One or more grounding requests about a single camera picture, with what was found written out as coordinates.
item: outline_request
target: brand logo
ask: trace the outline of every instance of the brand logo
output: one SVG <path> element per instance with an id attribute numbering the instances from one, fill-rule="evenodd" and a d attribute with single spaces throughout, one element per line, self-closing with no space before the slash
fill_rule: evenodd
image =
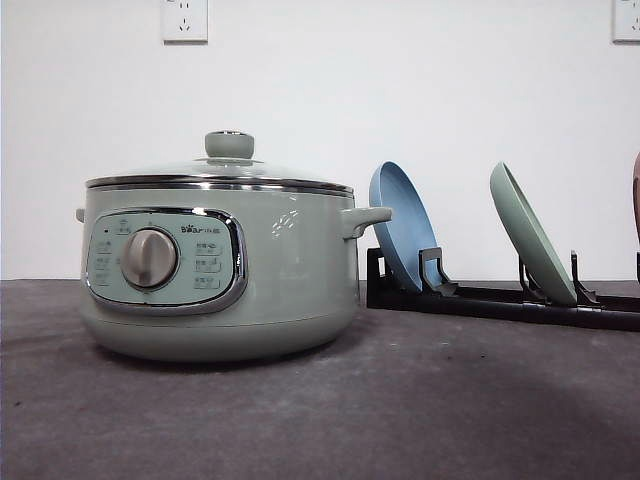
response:
<path id="1" fill-rule="evenodd" d="M 180 227 L 182 233 L 220 233 L 219 228 L 198 228 L 193 225 L 182 225 Z"/>

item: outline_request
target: green plate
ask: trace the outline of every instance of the green plate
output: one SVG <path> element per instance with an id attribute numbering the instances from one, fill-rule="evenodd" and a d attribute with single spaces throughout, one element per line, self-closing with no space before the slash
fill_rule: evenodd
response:
<path id="1" fill-rule="evenodd" d="M 500 220 L 533 279 L 554 302 L 575 306 L 577 295 L 573 282 L 504 163 L 498 163 L 493 169 L 490 186 Z"/>

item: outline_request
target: black dish rack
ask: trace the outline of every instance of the black dish rack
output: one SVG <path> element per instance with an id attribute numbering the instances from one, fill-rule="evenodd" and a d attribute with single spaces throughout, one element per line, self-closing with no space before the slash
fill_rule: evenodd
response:
<path id="1" fill-rule="evenodd" d="M 640 298 L 598 295 L 587 290 L 578 279 L 575 252 L 571 252 L 571 273 L 578 296 L 575 307 L 558 305 L 546 297 L 521 259 L 518 270 L 522 290 L 509 290 L 452 282 L 444 272 L 439 247 L 417 254 L 422 292 L 410 293 L 399 287 L 386 261 L 385 273 L 380 272 L 379 259 L 384 258 L 381 249 L 367 251 L 367 307 L 640 332 Z M 424 265 L 428 261 L 436 261 L 441 285 L 432 285 L 426 277 Z M 640 253 L 636 254 L 636 270 L 640 282 Z"/>

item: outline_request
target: gray surface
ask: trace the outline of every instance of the gray surface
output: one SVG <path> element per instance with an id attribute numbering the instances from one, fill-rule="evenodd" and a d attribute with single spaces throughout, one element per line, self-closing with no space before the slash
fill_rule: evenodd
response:
<path id="1" fill-rule="evenodd" d="M 78 294 L 2 284 L 3 479 L 640 478 L 640 334 L 363 310 L 303 354 L 167 365 L 97 347 Z"/>

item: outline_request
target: pot handle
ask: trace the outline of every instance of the pot handle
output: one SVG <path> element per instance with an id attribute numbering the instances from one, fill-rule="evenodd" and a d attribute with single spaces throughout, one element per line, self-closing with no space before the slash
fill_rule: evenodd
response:
<path id="1" fill-rule="evenodd" d="M 389 207 L 349 208 L 342 210 L 342 238 L 359 238 L 364 230 L 374 223 L 391 220 L 393 210 Z"/>

